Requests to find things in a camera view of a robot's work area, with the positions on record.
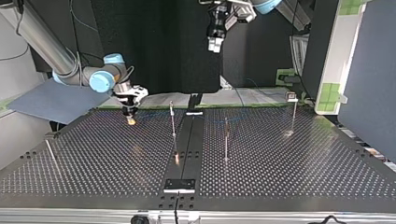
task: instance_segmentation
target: gray cardboard sheet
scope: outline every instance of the gray cardboard sheet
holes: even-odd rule
[[[28,91],[8,105],[9,109],[42,119],[69,124],[109,98],[89,87],[65,86],[53,79]]]

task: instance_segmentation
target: overhead robot arm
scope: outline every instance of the overhead robot arm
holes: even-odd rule
[[[208,5],[210,23],[206,35],[209,51],[220,53],[227,31],[237,22],[249,23],[256,19],[254,7],[261,13],[272,11],[282,0],[198,0]]]

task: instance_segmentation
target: black cable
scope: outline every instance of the black cable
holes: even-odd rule
[[[294,11],[293,11],[293,19],[291,20],[291,50],[292,50],[292,54],[294,54],[294,22],[295,22],[295,19],[296,19],[296,13],[297,13],[297,6],[298,6],[298,4],[299,4],[299,0],[297,0],[297,2],[296,2],[296,6],[295,6],[295,8],[294,8]],[[299,73],[299,71],[298,71],[298,68],[297,68],[297,60],[296,60],[296,57],[294,57],[294,56],[292,56],[292,58],[293,58],[293,60],[294,60],[294,63],[295,63],[295,65],[296,65],[296,75],[297,75],[297,77],[299,77],[299,79],[300,79],[300,81],[301,81],[301,85],[303,86],[303,88],[304,88],[304,91],[306,92],[306,95],[308,96],[308,98],[309,98],[309,100],[312,102],[312,104],[314,104],[314,106],[316,105],[316,103],[315,103],[315,100],[314,99],[312,99],[312,97],[311,97],[311,94],[309,94],[309,92],[308,92],[308,90],[306,89],[306,87],[305,87],[305,84],[304,84],[304,82],[303,82],[303,78],[301,77],[301,75],[300,75],[300,73]]]
[[[328,216],[322,222],[310,222],[308,224],[326,224],[330,219],[333,219],[336,223],[347,224],[346,222],[339,221],[335,216]]]
[[[20,58],[21,56],[25,55],[25,54],[27,53],[27,51],[29,51],[29,45],[26,46],[26,50],[25,50],[22,54],[19,54],[19,55],[17,55],[17,56],[10,57],[10,58],[0,59],[0,62]]]
[[[177,204],[178,204],[178,195],[177,195],[177,199],[176,199],[176,206],[175,206],[175,224],[178,224],[178,215],[177,215]]]
[[[73,6],[72,4],[73,4],[73,0],[69,0],[69,6],[70,6],[70,8],[72,8],[72,6]],[[90,54],[90,53],[81,52],[81,51],[79,50],[78,33],[77,33],[77,28],[76,28],[76,20],[78,20],[78,18],[76,18],[76,16],[75,16],[75,14],[74,14],[74,12],[73,12],[72,9],[70,9],[70,14],[71,14],[71,16],[72,16],[73,32],[74,32],[74,37],[75,37],[75,40],[76,40],[76,48],[77,48],[78,53],[79,53],[79,54],[84,54],[84,55],[87,55],[87,56],[91,56],[91,57],[93,57],[93,58],[95,58],[95,59],[98,59],[98,60],[100,60],[100,61],[102,62],[103,59],[102,59],[101,57],[96,56],[96,55],[93,55],[93,54]]]
[[[71,8],[73,0],[69,0],[69,7]],[[76,40],[76,49],[79,52],[79,43],[78,43],[78,36],[77,36],[77,29],[76,29],[76,22],[75,22],[75,17],[73,16],[72,10],[70,10],[70,15],[72,16],[72,25],[73,25],[73,33],[74,33],[74,38]]]
[[[18,36],[21,36],[21,34],[20,34],[20,26],[21,26],[21,22],[22,22],[22,19],[23,19],[23,15],[24,15],[24,11],[21,13],[20,19],[18,20],[18,23],[17,23],[17,27],[15,28],[15,34],[17,34]]]

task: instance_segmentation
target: black panel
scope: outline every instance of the black panel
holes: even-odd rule
[[[272,87],[276,70],[291,68],[291,24],[277,11],[259,14],[250,24],[236,24],[224,41],[224,76],[236,87]]]
[[[339,119],[359,138],[396,161],[396,1],[367,4]]]
[[[320,0],[316,2],[315,6],[303,71],[306,90],[314,99],[318,96],[338,2],[339,0]]]

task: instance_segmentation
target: vertical metal post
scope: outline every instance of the vertical metal post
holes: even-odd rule
[[[225,118],[225,141],[224,141],[224,149],[225,149],[225,152],[224,152],[224,156],[225,156],[225,159],[224,160],[228,160],[228,137],[230,136],[230,126],[229,126],[229,123],[228,123],[228,119],[227,118]]]
[[[176,127],[175,127],[175,111],[173,109],[173,102],[169,103],[169,110],[171,113],[171,120],[172,120],[172,137],[174,141],[174,151],[177,153],[177,142],[176,142]]]

